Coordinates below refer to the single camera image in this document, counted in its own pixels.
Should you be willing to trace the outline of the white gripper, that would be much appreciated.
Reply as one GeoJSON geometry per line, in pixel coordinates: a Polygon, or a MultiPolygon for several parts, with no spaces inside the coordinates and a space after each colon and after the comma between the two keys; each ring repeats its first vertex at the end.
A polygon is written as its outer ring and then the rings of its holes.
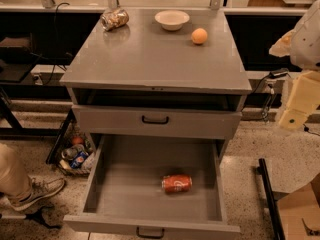
{"type": "MultiPolygon", "coordinates": [[[[269,49],[275,57],[292,55],[293,30],[285,33],[269,49]]],[[[285,130],[297,130],[320,105],[320,73],[304,71],[293,80],[286,108],[278,115],[278,125],[285,130]]]]}

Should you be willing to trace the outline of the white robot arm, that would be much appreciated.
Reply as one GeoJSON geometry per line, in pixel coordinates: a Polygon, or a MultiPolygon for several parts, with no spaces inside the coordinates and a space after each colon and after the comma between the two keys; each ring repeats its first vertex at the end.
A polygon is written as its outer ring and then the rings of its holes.
{"type": "Polygon", "coordinates": [[[290,62],[301,69],[289,86],[289,96],[278,117],[280,128],[296,130],[320,105],[320,0],[271,46],[269,54],[289,56],[290,62]]]}

